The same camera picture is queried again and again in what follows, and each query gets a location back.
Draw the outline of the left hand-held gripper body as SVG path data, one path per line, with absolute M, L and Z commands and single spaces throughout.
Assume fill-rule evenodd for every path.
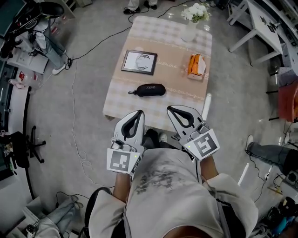
M 133 177 L 145 150 L 142 145 L 112 138 L 111 147 L 107 149 L 107 170 Z

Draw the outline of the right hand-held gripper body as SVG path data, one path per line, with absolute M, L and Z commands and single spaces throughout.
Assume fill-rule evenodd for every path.
M 206 121 L 190 130 L 181 138 L 181 146 L 196 160 L 202 161 L 220 149 L 214 130 L 210 129 Z

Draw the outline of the black glasses case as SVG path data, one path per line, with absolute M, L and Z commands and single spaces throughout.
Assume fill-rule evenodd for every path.
M 166 88 L 162 84 L 144 84 L 138 86 L 136 90 L 128 92 L 128 94 L 139 97 L 163 96 L 165 93 Z

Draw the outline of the person's left forearm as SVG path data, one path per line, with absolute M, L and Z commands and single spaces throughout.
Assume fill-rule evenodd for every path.
M 131 176 L 129 174 L 117 173 L 113 196 L 126 203 L 131 188 Z

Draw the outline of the person's right forearm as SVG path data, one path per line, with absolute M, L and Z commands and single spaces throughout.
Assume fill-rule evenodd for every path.
M 215 165 L 213 156 L 209 156 L 209 157 L 203 159 L 200 162 L 200 168 L 201 168 L 201 177 L 203 178 L 204 181 L 212 179 L 219 174 L 216 169 L 216 165 Z

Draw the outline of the beige checked tablecloth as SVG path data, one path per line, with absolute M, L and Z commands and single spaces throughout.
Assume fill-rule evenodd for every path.
M 123 118 L 136 110 L 145 113 L 145 125 L 166 131 L 174 131 L 166 109 L 170 105 L 183 105 L 203 111 L 209 77 L 205 70 L 203 79 L 187 77 L 191 55 L 200 54 L 206 65 L 210 65 L 212 35 L 194 29 L 191 42 L 182 39 L 185 24 L 137 16 L 129 31 L 112 76 L 103 114 L 112 118 Z M 137 50 L 157 55 L 153 75 L 122 71 L 127 50 Z M 140 85 L 156 83 L 165 86 L 163 96 L 139 97 L 132 92 Z

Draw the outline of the orange tissue pack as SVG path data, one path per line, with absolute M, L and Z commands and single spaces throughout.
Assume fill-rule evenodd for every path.
M 203 80 L 206 70 L 204 57 L 200 54 L 193 54 L 190 57 L 187 78 L 193 80 Z

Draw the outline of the person's white shirt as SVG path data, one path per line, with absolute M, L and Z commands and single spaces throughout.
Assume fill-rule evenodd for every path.
M 90 238 L 248 238 L 258 210 L 224 173 L 199 182 L 189 155 L 149 149 L 123 197 L 99 191 L 89 220 Z

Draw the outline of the black framed antler picture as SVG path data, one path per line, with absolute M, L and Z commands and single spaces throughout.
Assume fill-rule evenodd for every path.
M 121 70 L 126 72 L 154 75 L 157 53 L 127 50 Z

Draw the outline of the white vase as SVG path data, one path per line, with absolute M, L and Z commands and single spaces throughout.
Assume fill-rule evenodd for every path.
M 189 21 L 188 24 L 185 26 L 183 33 L 181 34 L 181 39 L 185 42 L 191 42 L 196 37 L 196 28 L 198 22 L 194 23 Z

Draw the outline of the pink jacket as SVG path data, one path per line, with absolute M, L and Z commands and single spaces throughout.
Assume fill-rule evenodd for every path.
M 298 81 L 279 88 L 278 115 L 288 122 L 298 120 Z

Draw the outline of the white curved counter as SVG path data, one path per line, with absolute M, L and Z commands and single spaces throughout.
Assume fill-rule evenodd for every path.
M 27 108 L 29 103 L 29 91 L 31 88 L 22 89 L 10 83 L 9 76 L 16 79 L 18 68 L 6 63 L 0 70 L 0 132 L 10 135 L 15 132 L 21 132 L 26 135 Z M 23 196 L 26 202 L 32 201 L 33 192 L 28 175 L 28 169 L 18 166 L 18 162 L 28 165 L 28 158 L 11 158 L 11 168 L 16 181 L 20 185 L 18 193 Z

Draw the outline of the black office chair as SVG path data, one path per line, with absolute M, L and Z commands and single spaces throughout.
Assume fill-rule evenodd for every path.
M 35 144 L 35 130 L 36 126 L 33 126 L 30 138 L 21 132 L 0 136 L 0 152 L 6 168 L 10 167 L 11 162 L 14 169 L 17 166 L 24 169 L 29 168 L 29 157 L 36 157 L 41 164 L 45 162 L 44 159 L 39 157 L 36 148 L 46 145 L 46 141 Z

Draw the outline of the row of clear water jugs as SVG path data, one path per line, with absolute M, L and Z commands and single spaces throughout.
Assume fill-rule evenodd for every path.
M 34 71 L 25 71 L 19 69 L 16 74 L 16 79 L 24 86 L 29 86 L 33 89 L 39 89 L 42 85 L 43 75 Z

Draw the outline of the pink plush toy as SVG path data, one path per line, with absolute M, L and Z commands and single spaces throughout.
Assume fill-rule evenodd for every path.
M 8 81 L 10 84 L 12 84 L 13 86 L 15 86 L 17 89 L 23 89 L 25 88 L 26 86 L 23 85 L 22 83 L 18 82 L 17 80 L 15 79 L 9 79 Z

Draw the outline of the white desk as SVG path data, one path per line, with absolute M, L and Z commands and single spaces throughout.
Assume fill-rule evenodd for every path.
M 250 13 L 252 29 L 236 44 L 231 46 L 229 48 L 229 52 L 235 51 L 248 40 L 258 36 L 271 46 L 271 48 L 273 48 L 273 52 L 251 61 L 251 66 L 283 54 L 279 36 L 276 30 L 271 27 L 271 23 L 273 23 L 271 17 L 251 0 L 243 0 L 236 8 L 233 9 L 232 14 L 227 19 L 228 23 L 232 26 L 246 10 Z

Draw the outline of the white cubby shelf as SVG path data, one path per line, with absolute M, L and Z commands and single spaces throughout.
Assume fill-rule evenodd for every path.
M 63 4 L 65 5 L 65 14 L 68 18 L 74 19 L 75 14 L 74 10 L 76 8 L 83 8 L 93 3 L 93 0 L 62 0 Z

